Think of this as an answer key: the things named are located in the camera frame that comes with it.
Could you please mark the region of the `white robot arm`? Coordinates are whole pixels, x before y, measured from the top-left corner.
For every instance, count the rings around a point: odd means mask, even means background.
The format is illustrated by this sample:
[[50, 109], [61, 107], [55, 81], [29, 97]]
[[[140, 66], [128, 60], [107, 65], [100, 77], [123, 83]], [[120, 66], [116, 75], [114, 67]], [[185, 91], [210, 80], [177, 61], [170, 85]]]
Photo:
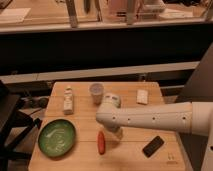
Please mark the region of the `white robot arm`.
[[201, 171], [213, 171], [213, 102], [182, 102], [121, 108], [121, 98], [106, 93], [96, 121], [108, 131], [121, 127], [158, 129], [208, 137]]

